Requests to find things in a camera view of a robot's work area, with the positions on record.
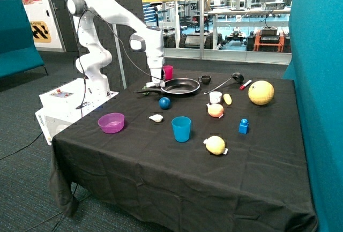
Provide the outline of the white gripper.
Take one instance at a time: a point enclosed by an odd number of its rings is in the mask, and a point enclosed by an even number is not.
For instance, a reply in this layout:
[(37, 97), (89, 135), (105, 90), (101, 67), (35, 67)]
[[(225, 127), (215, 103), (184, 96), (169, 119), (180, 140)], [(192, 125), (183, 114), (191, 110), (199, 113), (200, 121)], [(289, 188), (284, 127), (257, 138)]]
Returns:
[(165, 86), (165, 82), (163, 80), (163, 65), (165, 63), (165, 59), (163, 56), (161, 57), (148, 57), (147, 58), (148, 67), (150, 69), (150, 74), (152, 77), (153, 84), (160, 84), (160, 87)]

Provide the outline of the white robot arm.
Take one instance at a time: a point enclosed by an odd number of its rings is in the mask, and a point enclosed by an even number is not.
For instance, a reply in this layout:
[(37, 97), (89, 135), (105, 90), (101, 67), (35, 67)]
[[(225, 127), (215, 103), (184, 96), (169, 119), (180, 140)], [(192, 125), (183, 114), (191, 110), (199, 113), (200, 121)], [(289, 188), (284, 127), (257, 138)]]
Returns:
[(107, 76), (101, 68), (112, 62), (111, 53), (99, 41), (94, 17), (98, 16), (109, 24), (131, 27), (135, 33), (130, 36), (130, 47), (144, 52), (152, 80), (147, 87), (163, 87), (162, 67), (164, 65), (163, 31), (160, 27), (147, 26), (133, 13), (115, 0), (68, 0), (67, 7), (73, 16), (79, 43), (88, 49), (88, 54), (76, 60), (77, 69), (90, 80), (91, 92), (106, 96), (110, 92)]

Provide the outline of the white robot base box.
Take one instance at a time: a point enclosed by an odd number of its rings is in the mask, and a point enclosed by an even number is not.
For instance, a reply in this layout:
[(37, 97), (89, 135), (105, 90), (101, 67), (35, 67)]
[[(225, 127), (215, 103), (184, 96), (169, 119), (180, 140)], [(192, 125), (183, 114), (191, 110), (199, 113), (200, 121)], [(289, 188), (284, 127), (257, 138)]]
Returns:
[(96, 89), (90, 80), (77, 78), (39, 95), (42, 108), (36, 119), (50, 146), (55, 135), (115, 97), (118, 92)]

